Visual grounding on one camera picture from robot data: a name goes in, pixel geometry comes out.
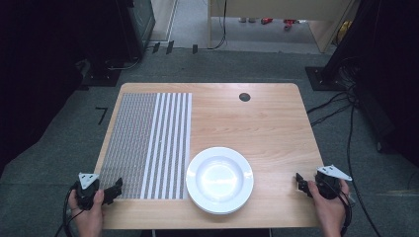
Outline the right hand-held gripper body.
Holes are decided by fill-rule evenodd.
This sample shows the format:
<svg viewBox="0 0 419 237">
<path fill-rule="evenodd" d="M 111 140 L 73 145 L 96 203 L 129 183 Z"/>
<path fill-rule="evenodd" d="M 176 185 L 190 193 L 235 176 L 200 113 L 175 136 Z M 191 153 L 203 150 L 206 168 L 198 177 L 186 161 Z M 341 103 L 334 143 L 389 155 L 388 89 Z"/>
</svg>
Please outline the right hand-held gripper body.
<svg viewBox="0 0 419 237">
<path fill-rule="evenodd" d="M 351 176 L 347 175 L 334 165 L 318 167 L 316 169 L 315 182 L 319 193 L 326 199 L 334 199 L 341 193 L 340 181 L 352 182 Z"/>
</svg>

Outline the white plate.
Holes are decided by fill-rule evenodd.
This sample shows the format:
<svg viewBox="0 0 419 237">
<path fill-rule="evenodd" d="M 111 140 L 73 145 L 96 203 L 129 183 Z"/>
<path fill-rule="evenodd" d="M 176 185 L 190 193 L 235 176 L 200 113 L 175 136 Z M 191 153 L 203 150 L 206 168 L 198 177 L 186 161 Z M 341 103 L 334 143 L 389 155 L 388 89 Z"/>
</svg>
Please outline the white plate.
<svg viewBox="0 0 419 237">
<path fill-rule="evenodd" d="M 190 162 L 186 187 L 201 210 L 223 215 L 241 208 L 250 198 L 254 175 L 247 159 L 228 147 L 211 147 Z"/>
</svg>

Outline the person's left hand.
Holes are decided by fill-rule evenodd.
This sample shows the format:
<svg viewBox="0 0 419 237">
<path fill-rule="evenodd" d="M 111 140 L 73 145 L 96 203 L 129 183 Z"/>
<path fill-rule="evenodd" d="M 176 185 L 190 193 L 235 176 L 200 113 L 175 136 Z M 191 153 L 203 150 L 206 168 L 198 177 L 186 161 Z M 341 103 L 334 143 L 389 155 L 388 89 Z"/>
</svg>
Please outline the person's left hand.
<svg viewBox="0 0 419 237">
<path fill-rule="evenodd" d="M 102 202 L 104 200 L 104 192 L 96 191 L 93 198 L 93 206 L 90 210 L 82 210 L 79 208 L 76 191 L 72 190 L 68 204 L 71 209 L 73 221 L 77 227 L 79 237 L 102 237 L 102 229 L 104 223 L 104 214 L 102 211 Z"/>
</svg>

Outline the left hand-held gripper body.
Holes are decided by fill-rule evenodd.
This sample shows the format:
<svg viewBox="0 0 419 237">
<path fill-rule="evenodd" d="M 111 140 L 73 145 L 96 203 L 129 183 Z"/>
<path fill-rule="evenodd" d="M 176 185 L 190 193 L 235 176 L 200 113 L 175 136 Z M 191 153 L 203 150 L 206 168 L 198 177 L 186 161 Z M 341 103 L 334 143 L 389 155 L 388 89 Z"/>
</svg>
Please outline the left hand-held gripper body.
<svg viewBox="0 0 419 237">
<path fill-rule="evenodd" d="M 76 182 L 75 206 L 78 210 L 98 210 L 101 208 L 103 194 L 97 174 L 80 173 Z"/>
</svg>

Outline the yellow object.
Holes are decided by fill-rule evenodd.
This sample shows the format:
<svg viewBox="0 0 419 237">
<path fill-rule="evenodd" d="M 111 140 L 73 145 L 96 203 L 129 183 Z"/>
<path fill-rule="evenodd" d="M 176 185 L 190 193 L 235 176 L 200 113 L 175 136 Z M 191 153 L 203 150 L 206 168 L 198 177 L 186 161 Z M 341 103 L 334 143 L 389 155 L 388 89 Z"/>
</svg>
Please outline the yellow object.
<svg viewBox="0 0 419 237">
<path fill-rule="evenodd" d="M 338 33 L 336 35 L 336 43 L 337 44 L 339 44 L 342 41 L 343 37 L 348 32 L 348 30 L 350 29 L 351 25 L 352 25 L 352 22 L 351 21 L 345 21 L 342 24 L 341 28 L 339 29 L 339 31 L 338 31 Z"/>
</svg>

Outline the person's right hand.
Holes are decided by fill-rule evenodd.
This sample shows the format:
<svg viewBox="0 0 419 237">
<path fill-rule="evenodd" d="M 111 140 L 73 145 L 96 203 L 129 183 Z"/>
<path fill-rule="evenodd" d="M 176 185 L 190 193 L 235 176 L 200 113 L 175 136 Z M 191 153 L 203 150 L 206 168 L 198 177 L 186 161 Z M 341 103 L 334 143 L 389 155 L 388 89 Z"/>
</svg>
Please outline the person's right hand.
<svg viewBox="0 0 419 237">
<path fill-rule="evenodd" d="M 349 186 L 341 180 L 341 197 L 334 199 L 324 198 L 313 181 L 308 182 L 308 187 L 323 237 L 341 237 L 341 229 L 346 217 L 345 206 L 348 204 L 345 195 L 349 193 Z"/>
</svg>

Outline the dark cabinet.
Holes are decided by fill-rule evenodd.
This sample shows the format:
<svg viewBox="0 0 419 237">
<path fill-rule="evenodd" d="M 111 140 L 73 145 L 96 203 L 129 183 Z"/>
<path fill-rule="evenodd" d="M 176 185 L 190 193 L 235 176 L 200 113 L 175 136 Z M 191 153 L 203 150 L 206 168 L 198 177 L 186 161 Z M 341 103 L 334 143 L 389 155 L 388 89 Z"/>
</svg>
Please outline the dark cabinet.
<svg viewBox="0 0 419 237">
<path fill-rule="evenodd" d="M 151 0 L 115 0 L 129 61 L 141 59 L 149 43 L 155 18 Z"/>
</svg>

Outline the light wooden cabinet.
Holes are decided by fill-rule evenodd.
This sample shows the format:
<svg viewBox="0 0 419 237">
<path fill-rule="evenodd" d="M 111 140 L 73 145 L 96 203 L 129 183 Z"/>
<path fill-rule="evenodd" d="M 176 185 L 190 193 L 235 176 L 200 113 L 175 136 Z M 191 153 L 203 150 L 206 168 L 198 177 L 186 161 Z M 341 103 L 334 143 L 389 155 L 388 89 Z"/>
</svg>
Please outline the light wooden cabinet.
<svg viewBox="0 0 419 237">
<path fill-rule="evenodd" d="M 208 47 L 214 17 L 307 20 L 320 52 L 325 52 L 342 24 L 352 20 L 360 0 L 208 0 Z"/>
</svg>

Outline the grey striped placemat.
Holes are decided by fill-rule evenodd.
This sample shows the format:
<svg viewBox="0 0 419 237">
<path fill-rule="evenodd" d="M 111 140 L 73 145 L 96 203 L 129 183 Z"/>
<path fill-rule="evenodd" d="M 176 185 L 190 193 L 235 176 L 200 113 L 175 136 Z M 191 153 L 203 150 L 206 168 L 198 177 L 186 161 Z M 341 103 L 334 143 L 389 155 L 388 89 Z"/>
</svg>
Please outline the grey striped placemat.
<svg viewBox="0 0 419 237">
<path fill-rule="evenodd" d="M 123 180 L 123 198 L 184 199 L 193 95 L 122 96 L 100 171 L 101 188 Z"/>
</svg>

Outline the black stand base plate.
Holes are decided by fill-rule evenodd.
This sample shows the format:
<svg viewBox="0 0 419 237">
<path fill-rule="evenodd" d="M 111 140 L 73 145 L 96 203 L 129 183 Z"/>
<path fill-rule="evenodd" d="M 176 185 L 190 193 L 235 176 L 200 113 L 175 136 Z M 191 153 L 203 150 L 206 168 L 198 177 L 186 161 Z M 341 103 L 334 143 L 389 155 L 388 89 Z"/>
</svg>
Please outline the black stand base plate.
<svg viewBox="0 0 419 237">
<path fill-rule="evenodd" d="M 336 79 L 327 78 L 323 67 L 305 67 L 313 91 L 345 91 L 346 88 Z"/>
</svg>

